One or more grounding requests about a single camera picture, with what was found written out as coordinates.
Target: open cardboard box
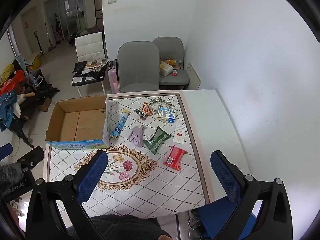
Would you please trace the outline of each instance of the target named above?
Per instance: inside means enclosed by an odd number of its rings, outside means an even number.
[[[109,144],[107,96],[60,101],[54,106],[45,141],[56,149],[98,149]]]

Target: green snack bag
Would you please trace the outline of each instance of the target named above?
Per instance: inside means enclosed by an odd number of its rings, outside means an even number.
[[[172,136],[167,134],[158,126],[156,133],[150,138],[150,140],[143,140],[143,142],[153,154],[156,154],[160,144],[170,137]]]

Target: barcode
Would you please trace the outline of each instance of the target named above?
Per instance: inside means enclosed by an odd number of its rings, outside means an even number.
[[[171,164],[172,161],[173,161],[173,158],[169,157],[168,160],[167,160],[167,163],[168,163],[168,164]]]

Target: cardboard flap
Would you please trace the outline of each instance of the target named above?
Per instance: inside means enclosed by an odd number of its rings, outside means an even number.
[[[100,130],[104,126],[105,118],[105,109],[80,112],[77,129],[96,128]]]
[[[59,137],[60,141],[73,142],[75,140],[79,114],[79,112],[65,113]]]
[[[66,113],[82,112],[104,109],[106,107],[106,98],[107,96],[105,95],[85,98],[74,98],[66,101],[60,101],[57,104],[59,104]]]
[[[75,141],[101,140],[103,134],[103,126],[100,129],[83,128],[77,129]]]
[[[48,130],[45,133],[45,141],[59,141],[60,130],[62,127],[62,122],[64,119],[65,112],[59,104],[54,106],[54,109],[51,114]]]

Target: gray chair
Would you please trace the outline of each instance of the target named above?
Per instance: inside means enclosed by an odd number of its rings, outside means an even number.
[[[161,60],[175,59],[182,60],[181,66],[183,66],[184,50],[182,41],[177,37],[158,37],[153,41],[157,45],[160,51]],[[160,75],[159,82],[162,86],[180,85],[184,86],[189,84],[189,76],[184,69],[177,70],[177,76],[171,74],[164,77]]]
[[[120,90],[140,92],[159,90],[160,53],[150,41],[131,41],[118,51]]]

